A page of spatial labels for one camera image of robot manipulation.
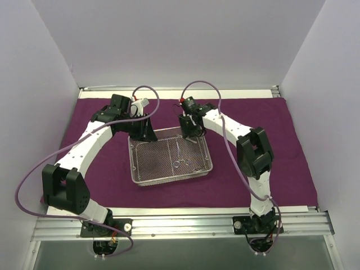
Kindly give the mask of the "wire mesh instrument tray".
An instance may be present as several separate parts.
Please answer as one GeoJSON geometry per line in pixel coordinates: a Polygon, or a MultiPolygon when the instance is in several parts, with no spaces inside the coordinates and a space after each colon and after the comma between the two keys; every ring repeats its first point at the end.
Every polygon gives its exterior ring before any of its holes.
{"type": "Polygon", "coordinates": [[[213,169],[208,145],[205,137],[192,137],[198,142],[194,144],[178,138],[180,127],[164,128],[155,131],[156,142],[142,142],[128,139],[130,172],[133,183],[138,186],[161,185],[169,182],[183,181],[207,175],[213,169]],[[190,165],[173,166],[177,160],[178,141],[182,155],[190,160],[190,165]],[[204,168],[204,172],[193,173],[196,168],[204,168]]]}

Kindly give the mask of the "steel surgical forceps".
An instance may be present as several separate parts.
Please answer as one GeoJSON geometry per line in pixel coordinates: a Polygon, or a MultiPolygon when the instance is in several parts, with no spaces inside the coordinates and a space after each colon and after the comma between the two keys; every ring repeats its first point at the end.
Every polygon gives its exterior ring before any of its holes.
{"type": "Polygon", "coordinates": [[[195,140],[193,140],[193,139],[190,139],[190,138],[185,138],[185,137],[183,137],[182,135],[180,135],[180,134],[177,134],[176,135],[178,138],[180,138],[180,139],[183,139],[183,140],[186,140],[186,141],[188,141],[188,142],[191,142],[191,143],[194,143],[194,144],[198,144],[198,142],[197,141],[195,141],[195,140]]]}

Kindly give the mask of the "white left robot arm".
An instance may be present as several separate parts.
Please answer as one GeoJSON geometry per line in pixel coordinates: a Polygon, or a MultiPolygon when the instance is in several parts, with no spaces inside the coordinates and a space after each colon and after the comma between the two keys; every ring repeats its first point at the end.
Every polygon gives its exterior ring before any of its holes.
{"type": "Polygon", "coordinates": [[[56,164],[42,170],[43,200],[54,208],[66,210],[85,221],[101,236],[114,228],[110,209],[91,199],[85,182],[89,166],[102,147],[118,132],[128,133],[135,141],[157,140],[150,117],[144,112],[147,98],[137,99],[114,94],[109,105],[94,113],[87,127],[69,152],[56,164]]]}

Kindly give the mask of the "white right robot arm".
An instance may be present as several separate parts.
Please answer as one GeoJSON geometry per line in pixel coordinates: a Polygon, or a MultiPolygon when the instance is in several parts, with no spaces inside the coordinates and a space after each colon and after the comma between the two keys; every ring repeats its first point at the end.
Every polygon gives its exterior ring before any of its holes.
{"type": "Polygon", "coordinates": [[[179,105],[183,110],[178,119],[184,138],[213,131],[223,137],[228,150],[230,144],[236,147],[236,157],[231,159],[250,192],[250,225],[254,231],[263,232],[275,219],[269,184],[275,156],[265,130],[242,125],[216,106],[201,105],[193,97],[180,98],[179,105]]]}

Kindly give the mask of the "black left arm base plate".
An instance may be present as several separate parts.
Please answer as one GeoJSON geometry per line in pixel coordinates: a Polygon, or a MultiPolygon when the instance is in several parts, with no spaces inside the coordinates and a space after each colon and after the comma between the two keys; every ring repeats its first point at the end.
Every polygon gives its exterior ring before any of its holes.
{"type": "MultiPolygon", "coordinates": [[[[115,218],[113,224],[109,226],[131,235],[132,223],[133,219],[130,218],[115,218]]],[[[82,222],[80,237],[110,237],[116,235],[118,235],[118,233],[111,229],[103,228],[89,222],[82,222]]]]}

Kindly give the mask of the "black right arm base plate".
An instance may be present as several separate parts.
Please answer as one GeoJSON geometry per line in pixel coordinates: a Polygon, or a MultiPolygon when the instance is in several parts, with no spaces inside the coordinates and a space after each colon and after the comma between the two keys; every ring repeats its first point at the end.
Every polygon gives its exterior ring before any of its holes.
{"type": "Polygon", "coordinates": [[[278,216],[258,217],[235,216],[232,217],[233,230],[236,235],[267,235],[274,233],[278,227],[278,216]]]}

